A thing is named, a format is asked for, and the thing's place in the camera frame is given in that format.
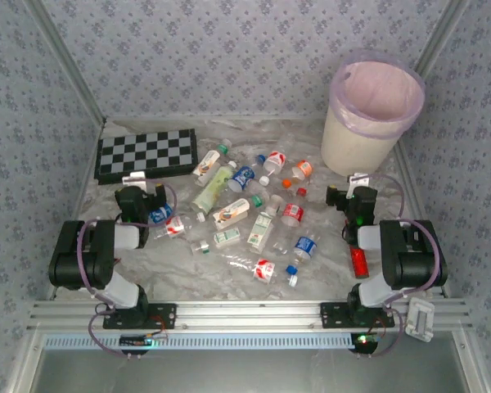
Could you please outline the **blue label plastic bottle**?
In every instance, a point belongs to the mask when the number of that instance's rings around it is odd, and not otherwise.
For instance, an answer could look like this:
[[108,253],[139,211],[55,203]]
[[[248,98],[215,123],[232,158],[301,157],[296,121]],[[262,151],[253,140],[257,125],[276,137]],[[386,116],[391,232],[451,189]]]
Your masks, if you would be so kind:
[[286,267],[289,275],[296,275],[299,268],[308,263],[314,256],[317,244],[312,237],[300,237],[293,247],[290,263]]
[[232,192],[244,191],[253,179],[261,175],[265,160],[264,155],[257,155],[253,161],[241,166],[227,181],[228,188]]
[[168,204],[165,204],[164,206],[151,211],[148,214],[148,218],[153,224],[160,224],[164,221],[167,221],[171,217],[172,213],[172,207]]

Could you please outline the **orange label bottle orange cap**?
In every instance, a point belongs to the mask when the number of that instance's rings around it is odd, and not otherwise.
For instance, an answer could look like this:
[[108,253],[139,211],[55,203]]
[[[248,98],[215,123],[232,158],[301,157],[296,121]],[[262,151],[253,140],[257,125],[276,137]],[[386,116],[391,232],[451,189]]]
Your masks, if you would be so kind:
[[303,186],[313,173],[313,166],[308,160],[301,160],[291,167],[282,179],[282,187]]

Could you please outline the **green label plastic bottle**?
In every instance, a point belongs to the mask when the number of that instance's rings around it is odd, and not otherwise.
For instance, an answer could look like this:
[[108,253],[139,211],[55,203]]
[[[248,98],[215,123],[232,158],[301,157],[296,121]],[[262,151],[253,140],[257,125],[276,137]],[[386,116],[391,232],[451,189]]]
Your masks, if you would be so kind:
[[221,166],[214,177],[191,202],[191,208],[197,213],[207,215],[214,208],[218,198],[227,186],[227,181],[234,175],[235,171],[236,162],[233,160]]

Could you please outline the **white label bottle green cap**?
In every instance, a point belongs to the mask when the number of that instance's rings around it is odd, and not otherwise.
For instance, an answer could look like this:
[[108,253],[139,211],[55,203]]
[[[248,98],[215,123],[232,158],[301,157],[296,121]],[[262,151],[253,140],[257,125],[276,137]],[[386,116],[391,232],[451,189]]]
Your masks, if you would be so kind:
[[196,176],[195,184],[204,187],[216,174],[218,169],[227,162],[227,154],[232,142],[223,139],[216,147],[209,149],[192,174]]
[[213,213],[214,225],[217,229],[225,229],[245,219],[249,212],[264,205],[264,199],[259,195],[249,198],[239,198],[230,205]]

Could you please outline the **black grey chess board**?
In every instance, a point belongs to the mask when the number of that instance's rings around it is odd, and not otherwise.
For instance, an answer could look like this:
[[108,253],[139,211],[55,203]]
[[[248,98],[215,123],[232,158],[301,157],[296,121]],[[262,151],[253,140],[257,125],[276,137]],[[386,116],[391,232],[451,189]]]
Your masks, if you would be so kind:
[[104,185],[138,171],[147,178],[175,177],[190,174],[197,163],[194,129],[107,137],[97,144],[94,178]]

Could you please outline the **red glitter tube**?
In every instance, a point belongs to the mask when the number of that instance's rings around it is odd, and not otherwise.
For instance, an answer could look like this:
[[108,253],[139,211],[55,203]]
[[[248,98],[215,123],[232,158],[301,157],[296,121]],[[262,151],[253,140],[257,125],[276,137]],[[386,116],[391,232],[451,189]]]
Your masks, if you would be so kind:
[[364,279],[369,277],[369,269],[364,250],[355,246],[350,246],[350,255],[356,279]]

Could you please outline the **small circuit board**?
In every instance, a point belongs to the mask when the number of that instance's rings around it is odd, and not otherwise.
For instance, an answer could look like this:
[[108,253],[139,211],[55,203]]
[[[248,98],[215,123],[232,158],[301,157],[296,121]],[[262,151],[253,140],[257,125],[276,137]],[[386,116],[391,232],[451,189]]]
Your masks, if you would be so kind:
[[119,346],[151,346],[153,342],[153,337],[148,335],[122,335],[119,338]]
[[354,348],[351,351],[355,354],[372,355],[378,346],[380,337],[376,334],[356,333],[351,335]]

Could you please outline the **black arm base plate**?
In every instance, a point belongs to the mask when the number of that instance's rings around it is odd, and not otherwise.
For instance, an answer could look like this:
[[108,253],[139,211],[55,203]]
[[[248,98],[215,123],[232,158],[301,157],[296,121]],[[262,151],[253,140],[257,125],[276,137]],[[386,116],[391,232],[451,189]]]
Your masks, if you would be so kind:
[[150,303],[146,309],[117,309],[105,316],[102,327],[106,330],[160,330],[174,329],[177,305],[174,303]]
[[347,302],[320,304],[323,328],[393,328],[394,318],[383,309],[349,305]]

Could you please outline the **white plastic bracket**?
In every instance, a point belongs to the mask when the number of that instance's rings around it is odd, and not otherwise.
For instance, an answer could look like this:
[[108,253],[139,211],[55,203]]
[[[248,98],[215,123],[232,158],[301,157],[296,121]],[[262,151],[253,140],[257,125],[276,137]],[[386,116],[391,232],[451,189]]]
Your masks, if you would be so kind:
[[410,337],[429,343],[434,336],[435,306],[413,297],[408,304],[405,332]]

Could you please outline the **aluminium mounting rail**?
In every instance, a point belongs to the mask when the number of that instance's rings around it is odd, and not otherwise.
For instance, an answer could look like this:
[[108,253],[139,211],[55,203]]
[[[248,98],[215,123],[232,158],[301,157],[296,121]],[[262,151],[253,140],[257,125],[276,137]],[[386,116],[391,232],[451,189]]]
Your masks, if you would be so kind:
[[[83,332],[93,315],[92,301],[37,301],[29,329]],[[179,301],[173,332],[317,332],[322,329],[318,300]]]

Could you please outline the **aluminium frame post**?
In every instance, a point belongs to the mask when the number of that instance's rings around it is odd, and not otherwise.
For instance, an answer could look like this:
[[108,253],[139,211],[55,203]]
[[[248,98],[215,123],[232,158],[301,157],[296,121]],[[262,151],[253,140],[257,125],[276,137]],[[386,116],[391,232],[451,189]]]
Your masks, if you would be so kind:
[[415,66],[415,71],[423,79],[427,78],[435,66],[435,62],[444,50],[470,2],[471,0],[448,0]]

